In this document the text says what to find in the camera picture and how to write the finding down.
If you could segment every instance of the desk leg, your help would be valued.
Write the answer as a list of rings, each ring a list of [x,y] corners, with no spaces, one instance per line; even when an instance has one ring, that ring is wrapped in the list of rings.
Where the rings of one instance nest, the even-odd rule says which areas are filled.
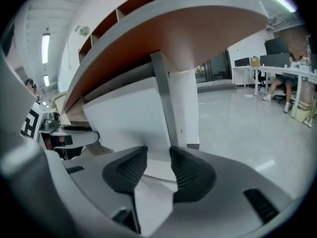
[[[296,93],[296,99],[294,103],[294,107],[292,108],[291,117],[294,118],[296,115],[298,103],[299,103],[299,97],[301,96],[301,90],[302,90],[302,76],[298,76],[298,84],[297,84],[297,93]]]
[[[257,96],[258,95],[258,69],[254,69],[254,72],[256,74],[256,87],[254,89],[254,95]]]
[[[268,87],[268,73],[266,73],[266,78],[265,78],[265,93],[266,94],[268,94],[267,87]]]

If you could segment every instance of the white desk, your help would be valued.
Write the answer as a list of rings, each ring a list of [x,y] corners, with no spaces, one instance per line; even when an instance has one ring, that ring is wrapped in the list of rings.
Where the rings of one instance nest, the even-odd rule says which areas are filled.
[[[289,73],[292,75],[296,75],[298,76],[298,84],[297,84],[297,94],[296,94],[296,98],[295,98],[295,103],[294,106],[295,108],[292,109],[291,112],[291,117],[295,117],[296,115],[296,111],[297,111],[297,107],[298,107],[298,103],[299,103],[299,98],[301,95],[301,89],[302,89],[302,81],[303,80],[307,80],[313,84],[317,84],[317,75],[313,74],[313,73],[308,73],[308,72],[304,72],[300,69],[294,68],[294,67],[290,67],[290,68],[282,68],[282,67],[270,67],[270,66],[261,66],[261,67],[250,67],[250,66],[241,66],[241,67],[234,67],[233,70],[234,71],[242,71],[243,72],[243,80],[244,80],[244,86],[246,86],[246,82],[245,82],[245,71],[247,70],[251,70],[253,69],[255,71],[255,75],[256,75],[256,86],[255,86],[255,92],[254,95],[257,96],[258,95],[258,70],[261,70],[263,72],[267,72],[266,74],[266,81],[265,81],[265,90],[267,90],[267,81],[268,81],[268,73],[272,73],[272,74],[282,74],[282,73]]]

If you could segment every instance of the office chair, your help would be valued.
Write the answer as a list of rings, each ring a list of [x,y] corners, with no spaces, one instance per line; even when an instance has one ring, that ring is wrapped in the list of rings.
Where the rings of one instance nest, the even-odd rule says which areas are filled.
[[[294,92],[296,91],[296,88],[297,88],[297,84],[292,87],[292,93],[294,93]],[[277,89],[277,90],[282,90],[283,93],[284,93],[284,95],[274,95],[274,99],[275,99],[276,97],[279,97],[279,98],[280,98],[280,99],[278,100],[278,103],[280,104],[283,100],[286,100],[286,87],[285,87],[285,84],[279,85],[276,89]]]
[[[259,71],[258,71],[258,81],[260,82],[259,88],[258,88],[259,91],[260,91],[260,89],[261,89],[262,87],[265,89],[265,84],[264,84],[264,82],[266,81],[266,72],[264,73],[264,76],[261,76],[261,74],[262,74],[262,72],[261,72],[261,70],[259,70]]]

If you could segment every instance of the wall decoration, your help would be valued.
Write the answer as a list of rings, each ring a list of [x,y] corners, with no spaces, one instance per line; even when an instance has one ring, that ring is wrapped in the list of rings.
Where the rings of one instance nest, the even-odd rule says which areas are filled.
[[[83,27],[77,26],[75,29],[75,32],[80,34],[81,36],[88,37],[90,28],[89,26],[83,26]]]

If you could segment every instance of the shorts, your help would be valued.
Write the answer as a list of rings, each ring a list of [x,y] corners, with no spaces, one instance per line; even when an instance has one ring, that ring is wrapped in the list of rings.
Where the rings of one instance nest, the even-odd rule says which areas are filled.
[[[285,76],[278,76],[276,79],[282,82],[282,84],[291,83],[292,86],[296,85],[296,81],[294,78],[285,77]]]

